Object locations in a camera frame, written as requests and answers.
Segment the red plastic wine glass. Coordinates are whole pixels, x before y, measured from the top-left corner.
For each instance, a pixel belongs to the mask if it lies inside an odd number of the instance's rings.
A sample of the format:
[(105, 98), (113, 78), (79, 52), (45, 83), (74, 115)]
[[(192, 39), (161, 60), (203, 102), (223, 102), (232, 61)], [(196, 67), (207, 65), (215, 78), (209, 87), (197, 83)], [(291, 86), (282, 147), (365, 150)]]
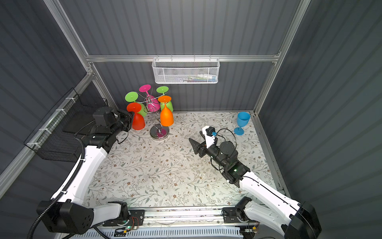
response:
[(139, 103), (130, 103), (126, 107), (128, 112), (133, 112), (132, 128), (134, 130), (142, 130), (145, 128), (144, 117), (139, 113), (142, 110), (142, 106)]

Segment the orange plastic wine glass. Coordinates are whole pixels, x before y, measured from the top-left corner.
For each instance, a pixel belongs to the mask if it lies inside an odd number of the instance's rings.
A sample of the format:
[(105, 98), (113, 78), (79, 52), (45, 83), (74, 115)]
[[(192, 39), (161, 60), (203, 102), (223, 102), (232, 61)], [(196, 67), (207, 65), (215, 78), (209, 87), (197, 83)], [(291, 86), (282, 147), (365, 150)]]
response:
[(158, 101), (161, 107), (160, 122), (162, 126), (171, 126), (174, 123), (173, 105), (170, 96), (160, 96)]

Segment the blue plastic wine glass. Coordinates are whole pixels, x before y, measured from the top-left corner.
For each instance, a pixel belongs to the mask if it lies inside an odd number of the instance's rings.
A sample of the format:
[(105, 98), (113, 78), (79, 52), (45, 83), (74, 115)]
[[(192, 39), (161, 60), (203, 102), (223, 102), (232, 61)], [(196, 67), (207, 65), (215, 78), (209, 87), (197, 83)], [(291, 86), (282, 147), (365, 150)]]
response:
[(248, 124), (250, 120), (250, 114), (248, 112), (240, 112), (237, 115), (237, 125), (238, 127), (234, 129), (236, 135), (244, 134), (244, 127)]

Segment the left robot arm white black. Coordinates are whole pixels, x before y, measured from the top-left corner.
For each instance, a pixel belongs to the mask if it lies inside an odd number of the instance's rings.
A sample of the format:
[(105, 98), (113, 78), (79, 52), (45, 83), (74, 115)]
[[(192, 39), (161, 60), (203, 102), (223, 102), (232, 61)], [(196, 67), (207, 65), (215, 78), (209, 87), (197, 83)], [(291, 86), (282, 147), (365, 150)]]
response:
[(29, 229), (28, 239), (33, 238), (40, 222), (48, 231), (64, 233), (68, 239), (96, 229), (106, 221), (123, 226), (129, 223), (131, 216), (125, 202), (112, 201), (94, 208), (84, 207), (83, 202), (93, 175), (110, 152), (117, 135), (131, 129), (134, 115), (133, 112), (101, 107), (93, 113), (90, 134), (83, 138), (74, 134), (81, 147), (80, 157), (51, 199), (39, 203), (38, 217)]

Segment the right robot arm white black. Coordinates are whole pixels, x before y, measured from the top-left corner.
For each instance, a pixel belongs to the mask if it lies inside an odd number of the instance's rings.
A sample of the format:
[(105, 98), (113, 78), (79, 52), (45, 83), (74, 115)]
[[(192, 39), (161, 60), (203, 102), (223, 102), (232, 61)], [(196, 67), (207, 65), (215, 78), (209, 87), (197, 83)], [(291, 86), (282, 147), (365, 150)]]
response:
[(207, 155), (222, 167), (222, 176), (230, 184), (259, 199), (258, 205), (249, 197), (243, 197), (236, 204), (237, 218), (243, 222), (260, 222), (281, 234), (285, 239), (317, 239), (322, 231), (315, 208), (307, 203), (299, 203), (262, 181), (254, 172), (237, 158), (238, 152), (230, 141), (216, 145), (215, 140), (206, 139), (199, 143), (192, 138), (189, 142), (194, 153), (200, 157)]

